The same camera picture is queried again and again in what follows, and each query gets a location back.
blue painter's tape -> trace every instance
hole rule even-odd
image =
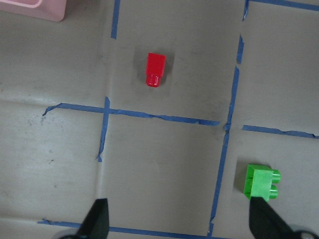
[[[206,236],[196,236],[196,235],[187,235],[187,234],[178,234],[178,233],[165,233],[165,232],[156,232],[156,231],[129,229],[129,228],[110,228],[110,231],[117,232],[117,233],[130,233],[130,234],[157,236],[157,237],[165,237],[165,238],[207,239]]]
[[[103,113],[103,110],[104,110],[101,107],[81,106],[81,105],[60,103],[56,106],[49,106],[48,108],[46,108],[46,110],[42,116],[45,116],[49,111],[54,110],[56,108],[76,110],[76,111],[88,111],[88,112],[95,112],[95,113]]]
[[[97,156],[97,159],[99,160],[99,162],[102,162],[101,154],[104,150],[106,131],[108,130],[109,109],[110,109],[110,100],[109,98],[105,97],[103,123],[102,123],[101,139],[100,139],[100,149]]]
[[[80,228],[81,226],[80,223],[54,222],[47,219],[42,219],[42,221],[37,223],[51,225],[51,226],[69,227],[69,228]],[[179,234],[179,233],[165,233],[165,232],[147,231],[147,230],[130,229],[130,228],[110,227],[109,230],[110,232],[116,232],[116,233],[148,235],[148,236],[157,236],[157,237],[165,237],[165,238],[207,239],[206,236],[197,236],[197,235],[188,235],[188,234]]]
[[[312,4],[306,4],[301,2],[295,2],[295,1],[286,1],[286,0],[250,0],[250,1],[268,3],[273,5],[279,5],[279,6],[288,6],[293,8],[305,9],[305,10],[319,11],[319,5],[312,5]]]
[[[114,0],[114,8],[113,8],[113,20],[112,20],[112,32],[111,38],[116,39],[118,35],[118,23],[119,23],[119,15],[120,15],[120,3],[121,0]]]
[[[151,114],[138,112],[138,111],[109,109],[109,113],[113,115],[126,115],[126,116],[141,117],[141,118],[159,118],[159,119],[167,120],[167,121],[182,122],[182,123],[197,123],[197,124],[209,125],[209,126],[216,126],[220,124],[220,122],[212,121],[212,120],[185,118],[185,117],[178,117],[178,116],[151,115]]]
[[[249,0],[245,0],[243,21],[246,19],[248,15],[248,8],[249,8]]]
[[[209,231],[208,231],[208,234],[207,234],[207,238],[208,238],[208,239],[212,238],[213,229],[214,229],[214,224],[213,224],[212,221],[210,221],[210,222],[209,222]]]
[[[244,41],[242,36],[239,36],[239,42],[238,42],[238,50],[237,50],[237,63],[241,64],[241,59],[243,57],[243,51],[244,51]]]
[[[61,227],[68,227],[68,228],[80,228],[80,223],[69,223],[69,222],[55,222],[50,221],[45,218],[42,219],[42,221],[37,222],[38,224],[45,224],[45,225],[51,225],[51,226],[61,226]]]
[[[239,69],[236,66],[235,67],[235,72],[234,72],[234,78],[233,78],[233,86],[232,86],[232,89],[231,89],[231,101],[230,101],[230,104],[229,104],[227,123],[225,125],[226,132],[229,132],[230,127],[231,127],[231,120],[233,118],[234,109],[235,109],[238,81],[239,81]]]
[[[300,9],[311,10],[311,11],[319,11],[319,5],[307,4],[302,2],[287,1],[287,0],[246,0],[243,20],[245,20],[247,17],[250,1],[268,3],[273,5],[279,5],[279,6],[287,6],[287,7],[293,7],[293,8],[300,8]]]
[[[76,110],[76,111],[88,111],[88,112],[95,112],[95,113],[104,113],[107,112],[109,114],[113,115],[126,115],[131,117],[141,117],[141,118],[158,118],[166,121],[174,121],[174,122],[182,122],[182,123],[197,123],[202,125],[208,125],[208,126],[217,126],[220,125],[219,121],[213,121],[213,120],[205,120],[205,119],[195,119],[195,118],[186,118],[186,117],[179,117],[179,116],[165,116],[165,115],[151,115],[144,112],[138,112],[138,111],[126,111],[126,110],[115,110],[110,109],[110,101],[106,97],[105,100],[108,100],[108,108],[101,108],[101,107],[92,107],[92,106],[81,106],[81,105],[73,105],[73,104],[66,104],[66,103],[60,103],[56,106],[50,106],[46,108],[44,115],[46,115],[49,111],[61,108],[61,109],[69,109],[69,110]]]
[[[231,90],[231,101],[229,104],[227,123],[225,125],[226,132],[225,132],[224,143],[223,143],[223,147],[222,147],[222,151],[221,151],[221,155],[220,155],[220,163],[219,163],[219,168],[218,168],[218,175],[217,175],[215,194],[214,194],[214,199],[213,199],[213,206],[212,206],[211,214],[210,214],[210,223],[211,224],[212,224],[212,221],[215,218],[216,212],[217,212],[219,193],[220,193],[220,189],[221,189],[221,183],[222,183],[225,161],[226,161],[226,156],[227,156],[227,148],[228,148],[228,142],[229,142],[229,131],[231,128],[231,122],[232,122],[233,113],[234,113],[234,109],[235,109],[238,81],[239,81],[239,69],[238,69],[238,67],[235,67],[233,86],[232,86],[232,90]]]
[[[252,126],[252,125],[244,125],[242,127],[242,130],[319,139],[319,136],[316,136],[313,133],[306,133],[302,131],[281,131],[280,129],[277,129],[277,128],[267,128],[267,127]]]

grid square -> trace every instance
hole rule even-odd
[[[1,102],[0,215],[80,223],[95,199],[102,115],[44,109]]]
[[[112,107],[226,121],[242,11],[233,0],[122,0]],[[149,52],[166,55],[156,89],[145,83]]]
[[[206,236],[224,130],[109,118],[101,197],[113,227]]]
[[[319,134],[318,21],[317,11],[250,3],[234,124]]]
[[[217,215],[215,237],[253,239],[249,230],[249,200],[243,194],[247,165],[278,169],[278,198],[274,210],[294,230],[307,228],[319,233],[318,140],[234,129],[228,147]]]
[[[0,100],[103,106],[113,1],[67,6],[59,23],[1,12]]]

pink container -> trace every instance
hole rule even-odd
[[[61,21],[66,0],[0,0],[0,10],[17,14]]]

